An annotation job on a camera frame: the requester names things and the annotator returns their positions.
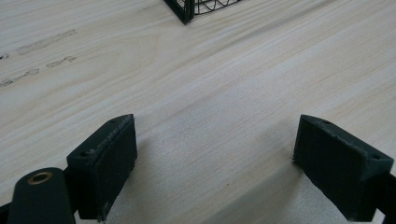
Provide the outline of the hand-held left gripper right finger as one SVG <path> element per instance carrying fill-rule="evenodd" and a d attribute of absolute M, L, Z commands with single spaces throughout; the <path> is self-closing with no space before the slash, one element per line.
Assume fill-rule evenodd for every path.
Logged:
<path fill-rule="evenodd" d="M 349 221 L 394 220 L 394 159 L 335 124 L 300 116 L 293 162 Z"/>

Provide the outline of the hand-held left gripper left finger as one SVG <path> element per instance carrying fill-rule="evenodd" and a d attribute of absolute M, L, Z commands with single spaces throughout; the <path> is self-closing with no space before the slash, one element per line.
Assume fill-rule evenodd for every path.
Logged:
<path fill-rule="evenodd" d="M 79 216 L 106 220 L 137 159 L 134 116 L 107 121 L 66 159 Z"/>

